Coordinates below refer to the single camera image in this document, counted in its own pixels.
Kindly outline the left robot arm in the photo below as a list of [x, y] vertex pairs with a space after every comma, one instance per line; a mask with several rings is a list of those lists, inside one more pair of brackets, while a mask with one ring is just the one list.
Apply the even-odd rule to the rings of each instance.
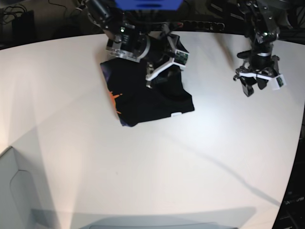
[[243, 64], [235, 70], [234, 81], [240, 80], [247, 97], [254, 93], [255, 84], [261, 90], [268, 83], [280, 89], [284, 85], [278, 67], [280, 58], [272, 54], [279, 28], [272, 13], [267, 4], [259, 0], [239, 0], [237, 6], [244, 14], [244, 36], [250, 39], [251, 49], [237, 54]]

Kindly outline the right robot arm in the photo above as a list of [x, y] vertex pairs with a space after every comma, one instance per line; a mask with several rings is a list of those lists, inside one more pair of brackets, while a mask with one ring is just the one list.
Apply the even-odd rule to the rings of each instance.
[[162, 19], [162, 12], [176, 11], [180, 0], [81, 0], [90, 21], [108, 37], [106, 50], [111, 57], [146, 62], [146, 86], [156, 84], [163, 72], [173, 74], [189, 59], [178, 35], [172, 32], [182, 22]]

